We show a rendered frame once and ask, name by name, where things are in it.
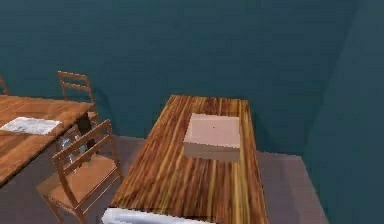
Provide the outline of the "wooden slat-back chair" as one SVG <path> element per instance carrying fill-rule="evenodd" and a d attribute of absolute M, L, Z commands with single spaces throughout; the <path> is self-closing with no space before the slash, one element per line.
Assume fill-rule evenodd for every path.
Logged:
<path fill-rule="evenodd" d="M 84 93 L 85 102 L 92 104 L 92 107 L 88 111 L 90 124 L 91 126 L 99 124 L 100 119 L 96 109 L 96 101 L 89 78 L 84 74 L 67 71 L 58 71 L 57 74 L 64 99 L 69 101 L 71 98 L 74 98 L 74 95 L 70 95 L 68 93 L 69 90 L 76 90 Z"/>
<path fill-rule="evenodd" d="M 113 129 L 109 120 L 96 125 L 52 157 L 55 172 L 42 181 L 37 191 L 59 224 L 60 211 L 87 224 L 86 213 L 123 175 Z"/>

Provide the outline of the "beige cardboard box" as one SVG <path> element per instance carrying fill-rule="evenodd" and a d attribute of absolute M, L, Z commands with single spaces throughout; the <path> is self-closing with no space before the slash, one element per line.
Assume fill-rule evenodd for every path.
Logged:
<path fill-rule="evenodd" d="M 239 117 L 193 113 L 183 140 L 184 156 L 238 162 L 240 137 Z"/>

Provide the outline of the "striped wooden sideboard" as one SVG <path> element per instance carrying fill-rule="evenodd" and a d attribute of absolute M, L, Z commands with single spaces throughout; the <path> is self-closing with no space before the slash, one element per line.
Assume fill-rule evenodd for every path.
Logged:
<path fill-rule="evenodd" d="M 194 113 L 240 119 L 237 162 L 184 156 L 184 135 Z M 170 96 L 110 206 L 215 224 L 269 224 L 249 103 Z"/>

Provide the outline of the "white cloth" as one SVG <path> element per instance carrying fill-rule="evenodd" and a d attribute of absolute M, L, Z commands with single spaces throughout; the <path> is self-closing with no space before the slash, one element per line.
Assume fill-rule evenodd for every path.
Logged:
<path fill-rule="evenodd" d="M 101 220 L 103 224 L 215 224 L 121 208 L 108 208 Z"/>

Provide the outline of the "grey newspaper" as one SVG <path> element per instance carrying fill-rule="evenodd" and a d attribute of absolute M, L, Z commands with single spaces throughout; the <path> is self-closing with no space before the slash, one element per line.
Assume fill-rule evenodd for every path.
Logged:
<path fill-rule="evenodd" d="M 61 121 L 38 119 L 32 117 L 17 117 L 0 127 L 0 131 L 32 135 L 48 135 Z"/>

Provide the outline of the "brown wooden dining table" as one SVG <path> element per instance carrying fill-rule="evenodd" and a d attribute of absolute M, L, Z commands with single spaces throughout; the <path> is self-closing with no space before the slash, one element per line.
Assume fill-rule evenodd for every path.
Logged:
<path fill-rule="evenodd" d="M 90 129 L 87 112 L 92 103 L 0 95 L 0 189 L 18 175 L 74 124 Z M 47 135 L 2 131 L 17 117 L 56 120 L 60 124 Z"/>

